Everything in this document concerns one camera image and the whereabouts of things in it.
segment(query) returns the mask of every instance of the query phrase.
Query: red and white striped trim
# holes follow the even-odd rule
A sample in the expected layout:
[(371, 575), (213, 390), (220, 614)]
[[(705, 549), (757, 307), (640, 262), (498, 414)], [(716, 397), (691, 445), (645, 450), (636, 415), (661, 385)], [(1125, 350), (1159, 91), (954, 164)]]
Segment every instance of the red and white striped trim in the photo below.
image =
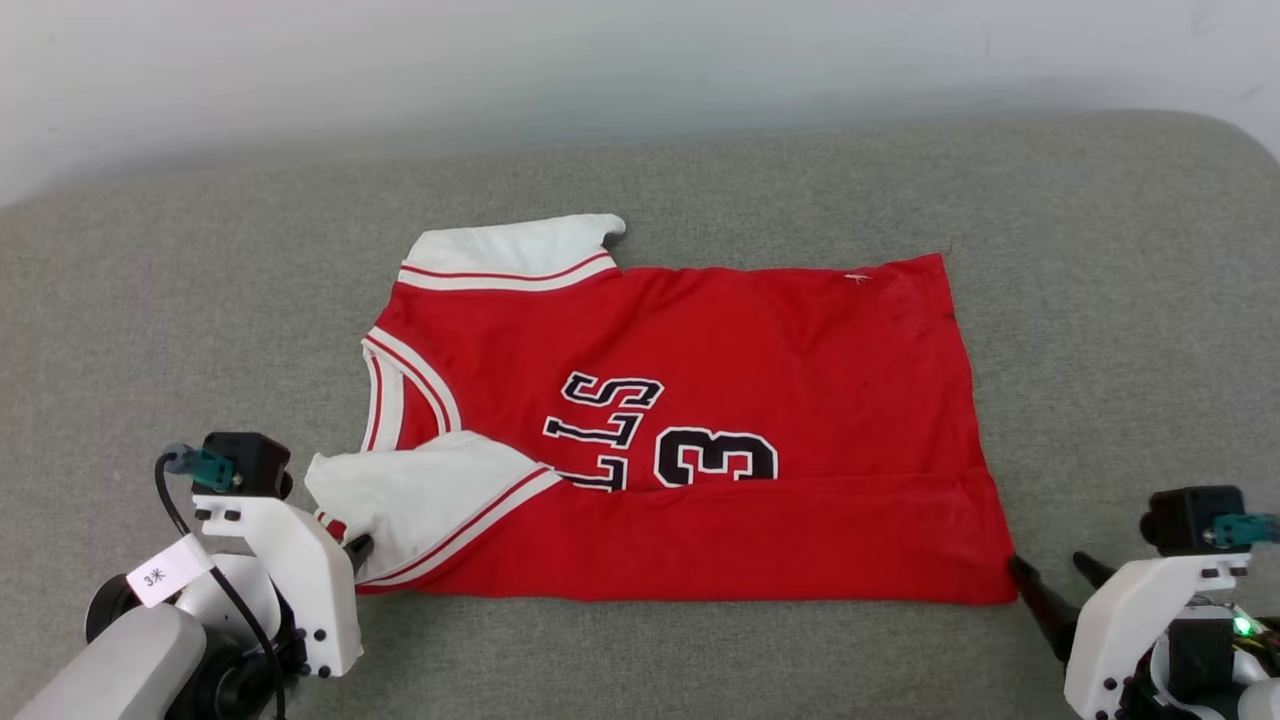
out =
[(404, 380), (394, 368), (384, 368), (378, 354), (364, 348), (369, 366), (369, 421), (365, 424), (364, 451), (396, 450), (404, 418)]
[(608, 251), (599, 251), (563, 270), (543, 275), (521, 275), (515, 273), (439, 273), (419, 268), (408, 261), (401, 265), (399, 282), (425, 290), (515, 290), (540, 292), (568, 287), (617, 269)]
[[(428, 405), (431, 406), (431, 413), (435, 414), (435, 427), (440, 433), (448, 433), (452, 430), (462, 429), (462, 415), (458, 411), (458, 402), (453, 397), (453, 392), (449, 391), (449, 386), (445, 384), (444, 378), (435, 372), (431, 365), (422, 359), (412, 347), (404, 345), (399, 340), (392, 337), (390, 333), (381, 328), (374, 328), (369, 331), (361, 343), (367, 351), (379, 356), (379, 360), (385, 361), (381, 365), (375, 365), (375, 370), (380, 368), (383, 373), (383, 382), (380, 383), (384, 388), (392, 384), (394, 380), (387, 375), (387, 365), (392, 365), (394, 369), (399, 370), (403, 377), (408, 378), (413, 386), (421, 391), (422, 397), (426, 398)], [(383, 396), (383, 410), (380, 418), (381, 421), (389, 421), (387, 402), (394, 402), (394, 396)], [(403, 415), (403, 397), (399, 398), (399, 411), (397, 416)], [(384, 430), (378, 428), (378, 430), (366, 432), (366, 447), (369, 443), (381, 447), (385, 442), (383, 439), (384, 432), (390, 434), (389, 429)], [(394, 445), (396, 439), (399, 437), (399, 420), (396, 421), (396, 437), (390, 441)]]
[(380, 578), (365, 580), (360, 584), (388, 589), (402, 589), (416, 584), (422, 577), (439, 568), (445, 560), (453, 557), (458, 551), (479, 538), (494, 523), (524, 505), (525, 501), (554, 486), (559, 479), (561, 477), (549, 468), (538, 468), (507, 488), (497, 500), (468, 518), (466, 523), (461, 524), (458, 529), (449, 533), (443, 541), (428, 548), (420, 557), (413, 559), (401, 569), (392, 570)]

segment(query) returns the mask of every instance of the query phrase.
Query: black cable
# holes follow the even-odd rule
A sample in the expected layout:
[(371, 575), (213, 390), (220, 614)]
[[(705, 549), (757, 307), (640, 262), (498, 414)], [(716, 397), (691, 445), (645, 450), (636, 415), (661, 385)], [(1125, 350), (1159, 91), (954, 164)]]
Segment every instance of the black cable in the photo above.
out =
[[(182, 536), (189, 536), (191, 528), (187, 527), (187, 523), (178, 512), (178, 507), (173, 503), (173, 496), (169, 495), (169, 483), (165, 482), (164, 475), (165, 465), (168, 465), (170, 460), (177, 459), (178, 456), (172, 452), (166, 452), (156, 459), (156, 492), (160, 493), (160, 503), (164, 505), (164, 510), (169, 514), (169, 519), (173, 520), (173, 525), (178, 528), (178, 533)], [(232, 605), (236, 606), (236, 610), (238, 610), (241, 616), (244, 618), (244, 621), (248, 623), (248, 628), (253, 632), (253, 637), (259, 643), (261, 643), (262, 652), (266, 655), (268, 664), (271, 666), (271, 675), (275, 680), (275, 717), (278, 720), (285, 720), (284, 669), (280, 667), (280, 659), (275, 653), (275, 647), (271, 644), (271, 639), (266, 637), (266, 630), (264, 630), (262, 625), (259, 624), (257, 618), (253, 616), (253, 611), (244, 605), (244, 598), (242, 598), (239, 593), (236, 592), (236, 588), (232, 587), (230, 582), (227, 580), (227, 575), (223, 574), (221, 569), (215, 565), (209, 574), (214, 577), (214, 582), (218, 583), (218, 587), (223, 588), (223, 592), (225, 592), (227, 597), (230, 598)]]

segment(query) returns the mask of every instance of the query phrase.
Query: red fabric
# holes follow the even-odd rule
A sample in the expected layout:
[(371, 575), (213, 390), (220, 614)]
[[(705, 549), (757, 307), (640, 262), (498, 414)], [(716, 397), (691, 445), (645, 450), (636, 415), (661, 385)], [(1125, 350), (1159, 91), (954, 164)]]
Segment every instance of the red fabric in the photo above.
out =
[[(1012, 544), (978, 439), (969, 363), (938, 255), (859, 270), (608, 270), (545, 292), (398, 283), (378, 327), (439, 373), (466, 429), (568, 482), (527, 501), (412, 587), (580, 600), (905, 598), (1010, 602)], [(572, 373), (662, 383), (649, 407), (572, 402)], [(411, 383), (398, 447), (435, 433)], [(548, 418), (625, 448), (552, 437)], [(749, 433), (776, 450), (691, 483), (659, 479), (668, 428)], [(667, 474), (664, 477), (678, 477)]]

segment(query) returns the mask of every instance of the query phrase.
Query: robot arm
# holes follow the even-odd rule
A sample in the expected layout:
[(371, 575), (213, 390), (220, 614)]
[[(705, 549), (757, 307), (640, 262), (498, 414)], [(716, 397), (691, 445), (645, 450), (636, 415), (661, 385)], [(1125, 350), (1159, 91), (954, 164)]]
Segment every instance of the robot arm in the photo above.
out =
[(90, 605), (88, 647), (18, 720), (256, 717), (273, 696), (283, 717), (285, 685), (347, 674), (364, 652), (355, 571), (372, 542), (362, 536), (342, 547), (287, 505), (288, 459), (257, 433), (212, 433), (200, 450), (166, 450), (157, 483), (179, 530), (187, 528), (164, 469), (193, 477), (206, 536), (242, 537), (253, 556), (215, 555), (214, 570), (151, 607), (125, 575), (109, 580)]
[(1089, 720), (1280, 719), (1280, 628), (1202, 594), (1234, 588), (1252, 542), (1274, 529), (1244, 514), (1234, 487), (1156, 493), (1142, 530), (1164, 557), (1115, 571), (1076, 552), (1097, 588), (1079, 610), (1014, 557), (1023, 598), (1066, 665), (1071, 708)]

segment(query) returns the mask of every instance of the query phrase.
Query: red stripe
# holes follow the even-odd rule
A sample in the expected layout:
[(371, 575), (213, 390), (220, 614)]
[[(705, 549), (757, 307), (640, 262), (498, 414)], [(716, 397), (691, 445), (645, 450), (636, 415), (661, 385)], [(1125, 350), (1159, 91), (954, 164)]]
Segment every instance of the red stripe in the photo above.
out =
[(370, 355), (369, 361), (374, 364), (374, 432), (369, 433), (369, 447), (365, 450), (372, 450), (374, 445), (378, 442), (378, 425), (383, 420), (383, 369), (378, 365), (378, 356)]
[(456, 541), (458, 538), (458, 536), (461, 536), (462, 533), (465, 533), (467, 530), (467, 528), (470, 528), (471, 525), (475, 525), (476, 523), (479, 523), (481, 518), (484, 518), (490, 511), (493, 511), (493, 509), (497, 507), (498, 505), (500, 505), (502, 501), (504, 501), (508, 497), (511, 497), (511, 493), (513, 493), (517, 489), (522, 488), (530, 480), (532, 480), (534, 478), (536, 478), (538, 475), (541, 475), (544, 473), (550, 473), (550, 470), (548, 470), (547, 468), (539, 468), (539, 469), (534, 470), (532, 473), (525, 475), (524, 478), (521, 478), (521, 480), (518, 483), (511, 486), (507, 489), (507, 492), (504, 492), (500, 496), (498, 496), (498, 500), (494, 500), (493, 502), (490, 502), (489, 506), (484, 509), (484, 511), (481, 511), (475, 518), (472, 518), (471, 520), (468, 520), (465, 525), (462, 525), (461, 528), (458, 528), (457, 530), (454, 530), (453, 534), (449, 536), (448, 539), (445, 539), (444, 542), (442, 542), (440, 544), (438, 544), (435, 547), (435, 550), (433, 550), (431, 552), (428, 552), (426, 555), (424, 555), (422, 557), (420, 557), (416, 562), (413, 562), (408, 568), (404, 568), (402, 570), (397, 570), (397, 571), (392, 573), (390, 575), (385, 575), (383, 578), (374, 578), (374, 580), (371, 580), (371, 582), (383, 582), (383, 580), (390, 580), (392, 578), (398, 578), (398, 577), (401, 577), (401, 575), (403, 575), (403, 574), (413, 570), (419, 565), (426, 562), (428, 560), (435, 557), (438, 553), (440, 553), (440, 551), (443, 551), (444, 548), (449, 547), (449, 543), (452, 543), (453, 541)]
[(426, 379), (426, 377), (424, 377), (422, 373), (420, 373), (417, 370), (417, 368), (415, 368), (408, 360), (401, 357), (399, 354), (396, 352), (394, 350), (392, 350), (390, 347), (387, 347), (385, 345), (378, 342), (376, 340), (374, 340), (372, 337), (369, 337), (369, 336), (365, 336), (365, 340), (367, 340), (369, 342), (376, 345), (379, 348), (381, 348), (383, 352), (385, 352), (385, 354), (390, 355), (392, 357), (399, 360), (401, 365), (408, 368), (408, 370), (411, 373), (413, 373), (415, 375), (417, 375), (417, 379), (422, 380), (422, 387), (426, 388), (426, 392), (431, 393), (431, 397), (434, 397), (435, 402), (438, 404), (436, 407), (440, 409), (440, 418), (444, 418), (444, 432), (452, 430), (453, 428), (449, 424), (449, 410), (444, 406), (444, 400), (440, 397), (440, 393), (435, 392), (435, 388)]
[(401, 265), (401, 269), (408, 270), (411, 273), (417, 273), (420, 275), (430, 275), (433, 278), (506, 278), (512, 281), (550, 281), (572, 273), (573, 270), (586, 265), (588, 263), (594, 263), (600, 258), (608, 258), (608, 251), (596, 252), (581, 263), (566, 268), (558, 273), (552, 273), (549, 275), (513, 275), (507, 273), (435, 273), (431, 270), (424, 270), (421, 268), (415, 268), (408, 264)]

